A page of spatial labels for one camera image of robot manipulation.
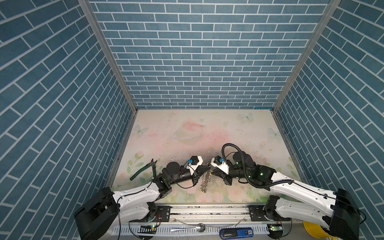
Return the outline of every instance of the metal spoon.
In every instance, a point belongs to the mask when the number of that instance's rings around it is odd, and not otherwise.
[[[192,227],[192,228],[172,228],[170,231],[176,232],[176,231],[189,230],[189,229],[196,229],[197,232],[204,232],[205,231],[205,225],[202,223],[199,223],[195,227]]]

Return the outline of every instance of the black joint housing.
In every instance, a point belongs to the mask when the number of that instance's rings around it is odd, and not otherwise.
[[[282,217],[276,212],[276,203],[277,200],[279,200],[280,197],[270,195],[267,202],[265,203],[265,206],[263,208],[265,212],[265,216],[271,220],[277,221],[278,219],[281,219]]]
[[[111,189],[105,187],[99,190],[74,214],[80,238],[99,239],[107,232],[119,211]]]
[[[149,222],[151,221],[154,217],[155,217],[155,214],[157,212],[157,206],[155,204],[155,202],[147,202],[147,205],[148,205],[148,210],[149,212],[147,213],[147,215],[143,218],[143,220],[145,222]]]
[[[356,208],[352,196],[344,189],[338,189],[329,234],[344,240],[358,240],[360,213]]]

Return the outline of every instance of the black cable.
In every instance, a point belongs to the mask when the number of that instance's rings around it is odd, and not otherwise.
[[[232,144],[232,143],[226,143],[226,144],[224,144],[223,147],[221,148],[221,154],[222,154],[222,156],[223,156],[223,160],[224,160],[225,162],[227,162],[227,159],[225,158],[224,149],[225,149],[226,147],[228,147],[228,146],[230,146],[230,147],[234,147],[234,148],[240,153],[241,162],[242,162],[242,168],[243,168],[243,173],[244,173],[245,179],[247,180],[247,182],[248,182],[252,187],[261,189],[261,188],[272,187],[272,186],[275,186],[275,185],[277,185],[277,184],[283,184],[283,183],[289,183],[289,184],[291,184],[292,182],[294,182],[294,180],[292,180],[292,179],[287,179],[287,180],[280,180],[280,181],[272,182],[272,183],[270,183],[270,184],[266,184],[266,185],[263,185],[263,186],[259,186],[259,185],[256,185],[256,184],[252,183],[252,182],[251,182],[251,179],[250,179],[250,178],[248,177],[248,175],[247,175],[247,172],[245,171],[247,167],[246,167],[246,165],[245,165],[245,157],[244,157],[244,153],[243,153],[243,151],[241,151],[241,149],[240,149],[238,146],[236,146],[235,144]]]
[[[122,197],[119,197],[118,201],[117,201],[117,206],[118,206],[118,209],[119,209],[119,200],[121,199]],[[120,238],[120,233],[121,233],[121,221],[120,221],[120,211],[118,211],[118,217],[119,217],[119,236],[118,236],[118,240]]]
[[[225,157],[228,157],[231,153],[235,153],[235,152],[230,152],[230,153],[228,153],[228,155],[226,155]]]
[[[311,192],[314,192],[314,193],[316,193],[316,194],[319,194],[320,196],[323,196],[323,197],[325,197],[325,198],[329,197],[330,199],[334,199],[334,200],[336,200],[336,201],[342,202],[342,203],[344,203],[344,204],[346,204],[346,205],[348,205],[348,206],[350,206],[350,207],[356,209],[359,213],[361,213],[361,214],[364,215],[364,219],[360,222],[360,224],[362,224],[363,222],[365,222],[365,220],[367,220],[367,216],[365,215],[365,213],[362,212],[362,211],[361,211],[360,209],[358,209],[357,207],[352,206],[351,204],[348,204],[348,203],[346,203],[346,202],[343,202],[343,201],[341,201],[341,200],[339,200],[339,199],[336,199],[336,198],[334,198],[334,197],[330,197],[330,196],[327,196],[327,195],[318,193],[318,192],[313,191],[313,190],[311,190],[311,189],[309,189],[309,188],[307,188],[307,187],[304,187],[303,185],[300,185],[300,184],[298,184],[298,183],[296,183],[296,182],[294,182],[294,184],[299,185],[300,187],[305,188],[305,189],[308,190],[308,191],[311,191]]]
[[[239,183],[242,183],[242,184],[247,184],[248,182],[242,182],[240,181],[240,179],[238,180]]]
[[[285,236],[287,236],[288,234],[290,234],[290,233],[291,233],[291,230],[292,230],[292,218],[291,218],[291,228],[289,229],[289,232],[288,232],[287,234],[281,236],[280,238],[285,237]]]
[[[181,187],[181,188],[184,188],[184,189],[188,189],[188,188],[191,188],[191,187],[194,187],[194,186],[196,186],[196,184],[197,184],[197,182],[194,184],[194,185],[192,185],[192,186],[190,186],[190,187],[182,187],[182,186],[180,186],[180,184],[178,184],[170,175],[169,175],[169,177],[171,178],[171,180],[174,182],[174,183],[176,183],[179,187]]]
[[[128,228],[129,228],[129,231],[135,236],[135,237],[137,237],[138,239],[140,239],[140,240],[143,240],[144,238],[140,238],[138,235],[136,235],[136,234],[134,234],[133,232],[132,232],[132,230],[131,230],[131,225],[129,224],[130,223],[130,221],[128,222]]]

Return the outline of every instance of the yellow object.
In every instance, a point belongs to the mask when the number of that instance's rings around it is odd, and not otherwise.
[[[307,232],[313,236],[314,238],[325,238],[325,237],[330,237],[332,240],[335,240],[337,239],[337,237],[333,237],[331,235],[329,235],[328,233],[326,233],[320,225],[318,224],[314,224],[314,223],[311,223],[311,222],[306,222],[306,221],[303,221],[304,223],[304,228],[305,230],[307,230]]]

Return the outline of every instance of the metal bracket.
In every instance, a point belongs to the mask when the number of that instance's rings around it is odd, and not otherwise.
[[[160,213],[161,222],[169,222],[170,206],[158,206],[155,216],[157,213]],[[131,222],[145,222],[145,221],[143,219],[140,219],[140,220],[132,220]],[[156,222],[156,218],[153,218],[149,222]]]
[[[261,222],[261,221],[270,221],[264,215],[263,210],[264,205],[249,205],[249,215],[251,216],[251,221],[253,222]],[[290,221],[290,218],[281,218],[281,221]]]

